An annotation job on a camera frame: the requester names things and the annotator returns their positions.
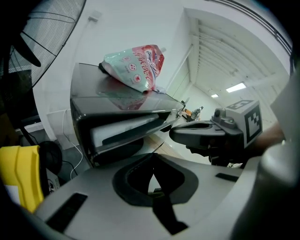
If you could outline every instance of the rectangular light panel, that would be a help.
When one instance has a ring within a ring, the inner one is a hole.
[[[234,92],[234,91],[237,91],[237,90],[240,90],[240,89],[243,89],[243,88],[246,88],[245,84],[243,83],[240,83],[238,85],[235,85],[231,88],[227,88],[226,91],[227,92]]]

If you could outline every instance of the black fan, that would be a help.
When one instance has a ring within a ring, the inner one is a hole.
[[[68,40],[86,0],[5,1],[0,7],[0,115],[7,112],[31,145],[18,113],[22,99]]]

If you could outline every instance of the white corrugated ceiling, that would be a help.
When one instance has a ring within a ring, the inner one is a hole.
[[[274,53],[247,29],[220,16],[203,13],[191,18],[194,51],[199,50],[196,87],[226,107],[241,99],[259,99],[263,127],[276,121],[270,104],[289,76]],[[244,82],[246,89],[228,93],[227,88]]]

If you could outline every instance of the railing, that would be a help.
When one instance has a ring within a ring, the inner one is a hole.
[[[272,26],[272,24],[270,24],[267,20],[265,20],[262,16],[257,14],[255,11],[233,0],[205,0],[205,1],[222,4],[224,6],[233,8],[247,15],[248,17],[252,18],[258,24],[263,26],[282,45],[282,47],[285,49],[288,55],[291,55],[292,48],[288,44],[286,39],[276,30],[275,27]]]

